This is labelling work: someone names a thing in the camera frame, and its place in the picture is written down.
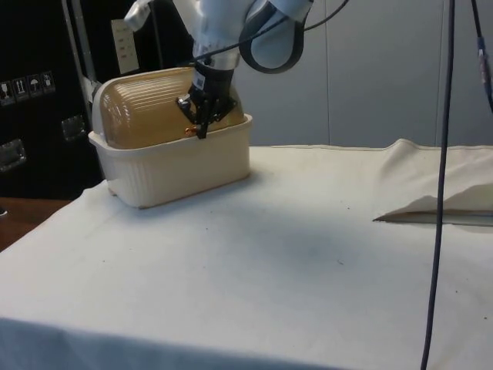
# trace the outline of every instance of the white tablecloth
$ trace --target white tablecloth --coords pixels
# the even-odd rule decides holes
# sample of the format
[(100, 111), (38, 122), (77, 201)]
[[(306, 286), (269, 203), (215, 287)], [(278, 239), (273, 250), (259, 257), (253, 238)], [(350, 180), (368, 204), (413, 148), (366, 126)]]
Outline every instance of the white tablecloth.
[[(385, 151), (251, 156), (151, 210), (102, 183), (1, 253), (0, 368), (419, 368), (434, 227), (371, 221)], [(445, 226), (430, 368), (492, 349), (493, 230)]]

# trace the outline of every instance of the container lid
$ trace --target container lid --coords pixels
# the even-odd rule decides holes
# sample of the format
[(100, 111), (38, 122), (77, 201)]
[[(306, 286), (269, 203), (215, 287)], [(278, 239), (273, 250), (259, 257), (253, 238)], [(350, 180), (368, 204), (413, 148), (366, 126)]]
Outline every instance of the container lid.
[[(123, 77), (107, 82), (98, 91), (93, 111), (95, 133), (116, 149), (138, 149), (183, 139), (192, 123), (176, 104), (192, 85), (193, 69), (176, 68)], [(209, 132), (245, 121), (241, 101)]]

